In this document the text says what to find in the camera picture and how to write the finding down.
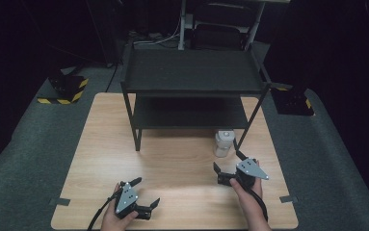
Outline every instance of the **white container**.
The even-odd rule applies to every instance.
[[[220,130],[215,134],[214,154],[217,157],[225,157],[228,155],[235,139],[235,133],[232,130]]]

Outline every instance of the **wooden table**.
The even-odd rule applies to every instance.
[[[250,105],[255,98],[243,98]],[[151,220],[136,219],[132,230],[245,229],[238,198],[230,187],[217,184],[216,162],[233,173],[240,160],[233,149],[225,158],[213,154],[212,130],[145,130],[142,149],[135,151],[123,96],[99,93],[93,103],[70,166],[51,225],[54,229],[85,229],[119,181],[139,176],[135,187],[138,204],[148,206],[161,198]],[[263,199],[273,229],[292,229],[298,220],[289,195],[263,113],[259,110],[246,136],[242,151],[259,160],[270,176],[263,181]],[[102,216],[94,228],[99,229]]]

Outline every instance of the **hazard tape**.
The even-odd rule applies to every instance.
[[[286,89],[286,88],[277,88],[277,90],[287,91],[289,89]],[[308,109],[311,109],[311,103],[310,103],[309,99],[306,98],[305,104],[306,104],[306,106],[307,106]]]
[[[79,99],[82,97],[83,91],[85,89],[86,84],[88,83],[88,79],[83,80],[79,84],[78,92],[75,93],[70,98],[42,98],[38,97],[37,101],[41,104],[74,104],[79,101]]]

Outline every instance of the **shelf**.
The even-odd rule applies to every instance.
[[[245,129],[248,120],[240,97],[137,96],[133,121],[138,129]]]
[[[127,93],[261,94],[264,83],[248,52],[133,50]]]

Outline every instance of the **human hand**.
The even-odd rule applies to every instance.
[[[115,192],[120,188],[119,183],[116,184]],[[116,200],[113,199],[103,216],[101,231],[124,231],[130,222],[137,217],[139,214],[136,211],[131,212],[125,218],[120,219],[115,215],[115,203]]]
[[[262,208],[256,199],[251,194],[245,192],[236,179],[232,178],[229,182],[238,195],[239,203],[247,220],[249,230],[271,230],[263,215]],[[262,198],[262,180],[260,178],[255,178],[255,183],[251,189]]]

